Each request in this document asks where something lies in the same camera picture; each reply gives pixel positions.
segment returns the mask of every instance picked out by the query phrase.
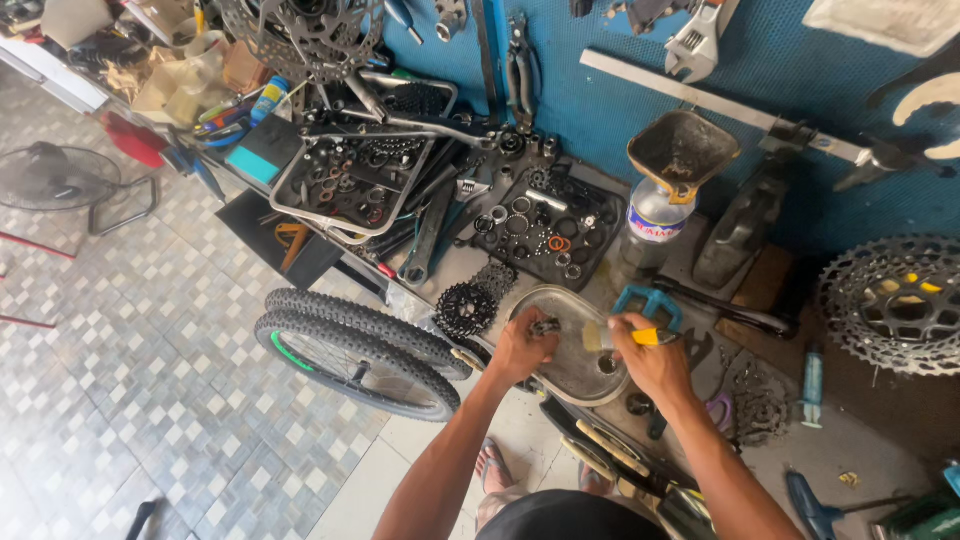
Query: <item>electric fan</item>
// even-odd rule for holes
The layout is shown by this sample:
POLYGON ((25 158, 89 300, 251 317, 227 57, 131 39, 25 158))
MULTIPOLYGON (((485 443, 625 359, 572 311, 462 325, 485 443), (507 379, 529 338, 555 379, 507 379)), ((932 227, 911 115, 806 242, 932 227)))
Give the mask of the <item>electric fan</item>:
POLYGON ((103 236, 156 209, 156 179, 144 176, 120 184, 120 167, 110 158, 48 142, 0 156, 0 205, 30 211, 65 211, 89 208, 88 230, 103 236), (136 215, 102 229, 97 226, 97 207, 122 189, 151 183, 151 204, 136 215))

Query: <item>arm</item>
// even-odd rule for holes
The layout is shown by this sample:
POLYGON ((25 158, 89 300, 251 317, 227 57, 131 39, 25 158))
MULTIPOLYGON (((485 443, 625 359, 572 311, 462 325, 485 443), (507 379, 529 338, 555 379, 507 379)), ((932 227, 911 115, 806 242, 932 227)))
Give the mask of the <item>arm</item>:
POLYGON ((559 336, 529 334, 530 325, 542 318, 543 312, 531 307, 507 325, 490 366, 396 489, 373 540, 450 536, 496 408, 511 386, 530 377, 541 362, 550 361, 557 348, 559 336))
POLYGON ((703 402, 693 393, 683 343, 637 345, 630 331, 652 328, 634 313, 611 317, 611 333, 631 377, 657 404, 684 447, 717 536, 725 539, 798 539, 800 531, 730 443, 717 431, 703 402))

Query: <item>bicycle wheel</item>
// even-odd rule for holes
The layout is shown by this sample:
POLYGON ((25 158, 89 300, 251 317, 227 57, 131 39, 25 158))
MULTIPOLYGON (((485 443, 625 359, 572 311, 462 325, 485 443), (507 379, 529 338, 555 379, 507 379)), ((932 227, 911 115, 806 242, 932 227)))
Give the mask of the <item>bicycle wheel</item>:
POLYGON ((440 337, 349 300, 284 288, 268 294, 264 304, 268 311, 294 309, 379 337, 430 364, 448 380, 464 380, 473 374, 473 369, 452 355, 450 344, 440 337))
POLYGON ((457 391, 428 365, 367 333, 293 310, 271 311, 253 330, 269 351, 352 399, 427 422, 445 422, 457 391))

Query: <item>green rim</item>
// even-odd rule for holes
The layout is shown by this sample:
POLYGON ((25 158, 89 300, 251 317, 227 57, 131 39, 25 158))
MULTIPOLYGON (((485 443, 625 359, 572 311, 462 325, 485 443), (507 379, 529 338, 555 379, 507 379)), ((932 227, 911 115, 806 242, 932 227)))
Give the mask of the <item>green rim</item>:
POLYGON ((271 341, 274 342, 274 346, 276 347, 276 349, 281 353, 283 353, 284 356, 289 358, 291 362, 297 364, 299 367, 301 367, 306 371, 316 371, 312 367, 303 363, 303 361, 297 358, 296 356, 293 356, 293 354, 290 353, 290 351, 287 351, 286 347, 284 347, 283 344, 280 343, 280 331, 275 331, 274 333, 270 334, 270 339, 271 341))

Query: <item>yellow brush handle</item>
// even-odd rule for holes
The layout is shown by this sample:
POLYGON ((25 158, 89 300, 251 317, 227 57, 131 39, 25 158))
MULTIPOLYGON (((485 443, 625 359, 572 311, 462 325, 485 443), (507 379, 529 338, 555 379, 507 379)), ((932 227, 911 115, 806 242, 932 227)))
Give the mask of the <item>yellow brush handle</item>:
POLYGON ((199 36, 204 32, 204 6, 201 5, 200 0, 194 0, 193 18, 197 21, 197 36, 199 36))
POLYGON ((634 341, 639 345, 645 345, 647 347, 654 347, 660 344, 660 338, 657 336, 659 329, 648 328, 646 330, 636 330, 632 331, 630 335, 634 338, 634 341))

